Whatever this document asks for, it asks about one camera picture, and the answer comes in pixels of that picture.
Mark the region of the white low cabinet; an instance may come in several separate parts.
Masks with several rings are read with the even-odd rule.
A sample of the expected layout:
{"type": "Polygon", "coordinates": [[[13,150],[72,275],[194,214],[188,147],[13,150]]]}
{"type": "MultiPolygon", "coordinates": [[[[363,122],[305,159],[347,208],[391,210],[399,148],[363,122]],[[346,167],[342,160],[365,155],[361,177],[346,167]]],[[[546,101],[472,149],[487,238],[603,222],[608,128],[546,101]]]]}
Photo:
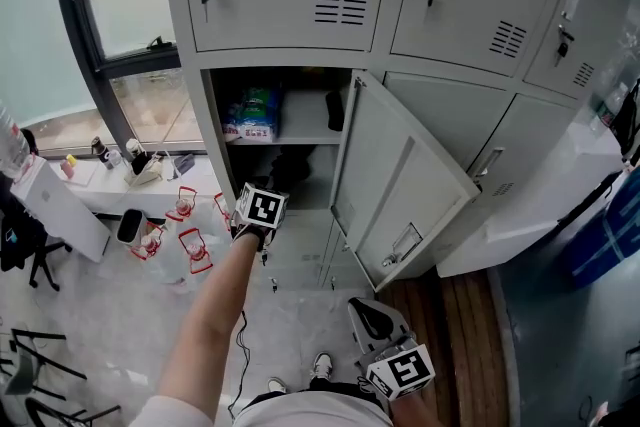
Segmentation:
{"type": "Polygon", "coordinates": [[[623,168],[620,145],[599,120],[572,123],[524,188],[447,258],[451,277],[508,262],[552,231],[608,175],[623,168]]]}

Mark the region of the person's right forearm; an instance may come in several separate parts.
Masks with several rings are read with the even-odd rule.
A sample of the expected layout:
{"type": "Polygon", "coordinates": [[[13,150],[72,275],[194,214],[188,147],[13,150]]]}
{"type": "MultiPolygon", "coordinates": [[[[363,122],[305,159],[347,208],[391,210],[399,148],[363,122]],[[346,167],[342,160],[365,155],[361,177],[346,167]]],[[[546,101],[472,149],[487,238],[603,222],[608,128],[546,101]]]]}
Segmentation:
{"type": "Polygon", "coordinates": [[[394,427],[444,427],[427,408],[420,392],[413,392],[389,403],[394,427]]]}

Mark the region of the dark grey flat pouch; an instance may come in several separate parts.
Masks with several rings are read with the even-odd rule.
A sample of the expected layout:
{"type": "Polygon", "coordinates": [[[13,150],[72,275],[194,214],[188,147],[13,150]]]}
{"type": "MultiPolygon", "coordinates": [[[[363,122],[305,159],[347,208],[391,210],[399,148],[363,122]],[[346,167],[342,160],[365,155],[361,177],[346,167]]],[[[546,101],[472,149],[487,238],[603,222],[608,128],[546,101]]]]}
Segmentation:
{"type": "Polygon", "coordinates": [[[175,157],[172,161],[173,179],[181,178],[195,165],[195,156],[193,154],[181,155],[175,157]]]}

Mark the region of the black framed window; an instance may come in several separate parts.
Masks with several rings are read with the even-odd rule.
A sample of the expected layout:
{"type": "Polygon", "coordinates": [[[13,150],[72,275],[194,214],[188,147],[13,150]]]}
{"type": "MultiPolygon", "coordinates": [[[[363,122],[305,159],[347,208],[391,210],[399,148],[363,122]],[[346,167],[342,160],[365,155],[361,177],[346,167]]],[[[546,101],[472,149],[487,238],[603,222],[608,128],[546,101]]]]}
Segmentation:
{"type": "Polygon", "coordinates": [[[0,104],[51,156],[204,148],[169,0],[0,0],[0,104]]]}

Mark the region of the dark thermos bottle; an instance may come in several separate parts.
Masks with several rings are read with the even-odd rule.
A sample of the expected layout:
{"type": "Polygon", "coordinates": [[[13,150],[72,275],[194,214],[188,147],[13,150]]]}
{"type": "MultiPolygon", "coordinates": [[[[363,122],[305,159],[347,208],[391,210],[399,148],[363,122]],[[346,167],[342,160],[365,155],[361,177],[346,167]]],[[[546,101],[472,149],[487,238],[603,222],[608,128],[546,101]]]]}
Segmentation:
{"type": "Polygon", "coordinates": [[[104,145],[99,136],[95,136],[91,142],[91,153],[108,169],[113,169],[113,162],[109,149],[104,145]]]}

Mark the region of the person's white shirt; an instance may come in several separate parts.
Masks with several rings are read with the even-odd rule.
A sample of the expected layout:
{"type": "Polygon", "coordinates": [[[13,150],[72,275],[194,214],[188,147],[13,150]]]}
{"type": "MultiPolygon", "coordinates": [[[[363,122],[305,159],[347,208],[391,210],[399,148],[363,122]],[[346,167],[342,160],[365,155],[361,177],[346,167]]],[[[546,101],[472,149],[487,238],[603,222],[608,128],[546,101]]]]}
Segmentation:
{"type": "MultiPolygon", "coordinates": [[[[170,397],[154,396],[129,427],[214,427],[196,407],[170,397]]],[[[250,405],[232,427],[393,427],[378,406],[351,396],[304,391],[250,405]]]]}

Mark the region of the brown wooden floor platform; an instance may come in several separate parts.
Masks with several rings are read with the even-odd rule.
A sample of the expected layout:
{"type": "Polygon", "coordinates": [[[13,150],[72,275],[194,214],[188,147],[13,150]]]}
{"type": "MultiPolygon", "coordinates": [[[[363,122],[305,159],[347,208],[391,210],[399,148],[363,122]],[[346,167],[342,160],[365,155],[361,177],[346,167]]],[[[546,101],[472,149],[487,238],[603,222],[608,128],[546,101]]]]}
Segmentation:
{"type": "Polygon", "coordinates": [[[376,294],[427,346],[436,376],[422,400],[445,427],[511,427],[503,344],[485,271],[435,270],[376,294]]]}

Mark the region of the black office chair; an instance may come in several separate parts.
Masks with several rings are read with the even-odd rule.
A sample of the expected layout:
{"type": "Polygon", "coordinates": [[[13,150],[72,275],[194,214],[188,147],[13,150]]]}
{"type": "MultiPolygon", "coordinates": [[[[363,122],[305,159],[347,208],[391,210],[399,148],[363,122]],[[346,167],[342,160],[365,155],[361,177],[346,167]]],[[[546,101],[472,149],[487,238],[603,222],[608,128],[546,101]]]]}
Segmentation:
{"type": "Polygon", "coordinates": [[[33,258],[29,285],[37,288],[36,274],[42,269],[51,288],[60,290],[54,282],[47,264],[47,255],[64,248],[72,248],[64,242],[48,244],[48,233],[42,223],[31,217],[24,207],[13,197],[0,197],[0,270],[8,272],[14,268],[23,269],[29,257],[33,258]]]}

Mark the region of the black bag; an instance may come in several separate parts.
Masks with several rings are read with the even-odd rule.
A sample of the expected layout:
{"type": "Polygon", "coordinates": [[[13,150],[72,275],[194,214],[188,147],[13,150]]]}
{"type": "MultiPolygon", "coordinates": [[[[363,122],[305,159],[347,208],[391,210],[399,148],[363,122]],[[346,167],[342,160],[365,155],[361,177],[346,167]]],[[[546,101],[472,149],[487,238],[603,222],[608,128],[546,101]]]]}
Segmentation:
{"type": "Polygon", "coordinates": [[[640,121],[638,120],[639,94],[640,77],[625,97],[610,126],[611,132],[620,146],[620,153],[623,157],[632,149],[635,136],[640,131],[640,121]]]}

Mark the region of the beige folding chair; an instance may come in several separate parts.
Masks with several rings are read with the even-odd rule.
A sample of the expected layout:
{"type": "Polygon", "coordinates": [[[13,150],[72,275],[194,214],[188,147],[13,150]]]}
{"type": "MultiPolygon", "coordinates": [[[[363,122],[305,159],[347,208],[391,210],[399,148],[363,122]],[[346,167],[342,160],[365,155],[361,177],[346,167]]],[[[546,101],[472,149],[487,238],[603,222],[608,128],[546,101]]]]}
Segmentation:
{"type": "Polygon", "coordinates": [[[40,353],[35,345],[36,340],[66,341],[64,334],[46,333],[28,329],[12,328],[9,335],[12,359],[0,358],[0,374],[8,378],[4,394],[8,396],[27,396],[31,393],[66,401],[64,395],[47,390],[39,385],[39,376],[43,367],[49,366],[62,373],[87,381],[87,376],[75,369],[65,366],[40,353]]]}

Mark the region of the white water dispenser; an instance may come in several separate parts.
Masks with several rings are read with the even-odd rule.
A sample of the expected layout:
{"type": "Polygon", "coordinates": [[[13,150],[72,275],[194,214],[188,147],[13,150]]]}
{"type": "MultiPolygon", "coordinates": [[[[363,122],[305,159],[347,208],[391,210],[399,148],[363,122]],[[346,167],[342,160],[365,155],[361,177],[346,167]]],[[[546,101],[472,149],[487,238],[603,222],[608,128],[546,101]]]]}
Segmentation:
{"type": "Polygon", "coordinates": [[[110,230],[68,189],[46,160],[30,155],[28,163],[24,174],[13,183],[11,193],[49,235],[100,263],[110,230]]]}

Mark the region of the clear dispenser water bottle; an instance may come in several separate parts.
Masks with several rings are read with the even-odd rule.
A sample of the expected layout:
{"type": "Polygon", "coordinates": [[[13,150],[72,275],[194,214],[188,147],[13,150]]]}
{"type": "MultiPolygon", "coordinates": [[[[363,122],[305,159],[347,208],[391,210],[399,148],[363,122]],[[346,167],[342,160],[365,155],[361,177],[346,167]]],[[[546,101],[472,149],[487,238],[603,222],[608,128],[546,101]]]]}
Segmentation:
{"type": "Polygon", "coordinates": [[[33,163],[29,144],[0,101],[0,172],[18,182],[33,163]]]}

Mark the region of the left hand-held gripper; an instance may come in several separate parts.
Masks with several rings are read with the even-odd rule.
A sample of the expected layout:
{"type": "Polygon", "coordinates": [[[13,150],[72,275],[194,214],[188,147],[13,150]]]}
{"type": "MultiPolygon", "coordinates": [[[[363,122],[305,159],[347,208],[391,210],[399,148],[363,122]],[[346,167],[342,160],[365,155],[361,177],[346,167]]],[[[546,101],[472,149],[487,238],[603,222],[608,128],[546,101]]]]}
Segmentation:
{"type": "Polygon", "coordinates": [[[259,238],[258,251],[263,251],[283,223],[288,201],[287,193],[246,182],[231,216],[232,239],[247,233],[255,234],[259,238]]]}

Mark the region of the blue taped box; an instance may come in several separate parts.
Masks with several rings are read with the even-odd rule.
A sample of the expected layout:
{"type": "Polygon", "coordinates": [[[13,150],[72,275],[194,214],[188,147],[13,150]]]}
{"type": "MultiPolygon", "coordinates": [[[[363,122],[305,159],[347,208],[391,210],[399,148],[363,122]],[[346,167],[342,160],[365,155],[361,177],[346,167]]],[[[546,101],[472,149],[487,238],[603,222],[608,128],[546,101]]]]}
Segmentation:
{"type": "Polygon", "coordinates": [[[640,251],[640,166],[609,205],[586,223],[565,247],[563,258],[573,285],[595,282],[640,251]]]}

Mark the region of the person's left forearm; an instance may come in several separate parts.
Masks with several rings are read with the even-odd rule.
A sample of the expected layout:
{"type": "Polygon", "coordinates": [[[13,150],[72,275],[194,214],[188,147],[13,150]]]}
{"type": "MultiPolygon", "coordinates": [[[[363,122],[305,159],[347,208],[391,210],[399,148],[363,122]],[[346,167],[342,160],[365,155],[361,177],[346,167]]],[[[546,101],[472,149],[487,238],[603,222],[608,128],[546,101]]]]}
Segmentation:
{"type": "Polygon", "coordinates": [[[244,307],[260,238],[245,233],[201,285],[165,365],[158,394],[216,417],[232,333],[244,307]]]}

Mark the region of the person's right white shoe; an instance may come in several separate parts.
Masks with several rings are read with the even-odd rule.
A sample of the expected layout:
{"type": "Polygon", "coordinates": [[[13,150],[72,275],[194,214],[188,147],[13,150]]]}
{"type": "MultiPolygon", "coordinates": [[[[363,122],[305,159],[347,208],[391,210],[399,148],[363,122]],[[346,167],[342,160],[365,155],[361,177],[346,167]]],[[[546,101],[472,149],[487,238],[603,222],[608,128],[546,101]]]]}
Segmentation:
{"type": "Polygon", "coordinates": [[[313,380],[323,379],[330,381],[333,374],[333,362],[329,353],[320,352],[312,365],[311,376],[313,380]]]}

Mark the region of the blue and white packet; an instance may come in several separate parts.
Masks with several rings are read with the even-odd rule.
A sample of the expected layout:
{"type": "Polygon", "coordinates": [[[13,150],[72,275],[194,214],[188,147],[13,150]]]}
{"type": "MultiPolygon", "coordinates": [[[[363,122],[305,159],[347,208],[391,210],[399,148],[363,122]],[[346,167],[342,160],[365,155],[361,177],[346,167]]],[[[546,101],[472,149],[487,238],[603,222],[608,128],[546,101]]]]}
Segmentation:
{"type": "Polygon", "coordinates": [[[224,140],[272,143],[279,131],[281,100],[279,88],[248,87],[232,93],[221,122],[224,140]]]}

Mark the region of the small white trash bin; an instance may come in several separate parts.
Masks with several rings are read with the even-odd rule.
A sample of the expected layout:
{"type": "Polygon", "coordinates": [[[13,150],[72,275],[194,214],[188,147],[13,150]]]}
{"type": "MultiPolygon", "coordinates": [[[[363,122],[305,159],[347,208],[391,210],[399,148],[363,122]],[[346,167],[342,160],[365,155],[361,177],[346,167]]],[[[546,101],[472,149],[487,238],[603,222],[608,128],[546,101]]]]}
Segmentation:
{"type": "Polygon", "coordinates": [[[147,218],[141,210],[126,210],[120,219],[116,239],[127,246],[139,245],[146,222],[147,218]]]}

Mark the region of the black chair with patterned cushion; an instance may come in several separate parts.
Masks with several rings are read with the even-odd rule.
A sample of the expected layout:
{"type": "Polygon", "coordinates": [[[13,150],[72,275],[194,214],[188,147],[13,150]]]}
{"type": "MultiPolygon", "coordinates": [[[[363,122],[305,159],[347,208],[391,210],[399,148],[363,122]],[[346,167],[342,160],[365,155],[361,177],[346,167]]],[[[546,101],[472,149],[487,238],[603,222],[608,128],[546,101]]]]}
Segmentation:
{"type": "Polygon", "coordinates": [[[50,427],[46,423],[47,419],[55,421],[54,427],[94,427],[97,420],[122,410],[120,405],[115,405],[94,414],[89,414],[84,409],[75,413],[64,413],[33,397],[25,399],[25,408],[34,427],[50,427]]]}

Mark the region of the black small case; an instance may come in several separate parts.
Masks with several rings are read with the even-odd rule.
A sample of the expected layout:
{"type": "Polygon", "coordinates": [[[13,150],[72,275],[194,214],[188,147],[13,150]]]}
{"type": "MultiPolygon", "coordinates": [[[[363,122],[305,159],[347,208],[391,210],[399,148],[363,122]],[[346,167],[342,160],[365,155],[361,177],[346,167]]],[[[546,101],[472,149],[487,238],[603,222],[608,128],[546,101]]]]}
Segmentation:
{"type": "Polygon", "coordinates": [[[330,91],[325,96],[328,128],[335,132],[341,132],[344,124],[344,107],[342,97],[338,91],[330,91]]]}

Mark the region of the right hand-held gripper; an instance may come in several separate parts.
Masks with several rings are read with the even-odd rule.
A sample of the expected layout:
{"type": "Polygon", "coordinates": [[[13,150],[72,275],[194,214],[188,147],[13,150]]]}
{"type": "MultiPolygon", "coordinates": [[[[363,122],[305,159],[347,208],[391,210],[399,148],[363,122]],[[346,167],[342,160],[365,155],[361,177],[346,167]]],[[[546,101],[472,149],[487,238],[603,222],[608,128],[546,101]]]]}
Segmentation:
{"type": "Polygon", "coordinates": [[[403,315],[382,302],[351,298],[348,314],[362,352],[356,367],[389,401],[426,387],[435,377],[427,347],[403,315]]]}

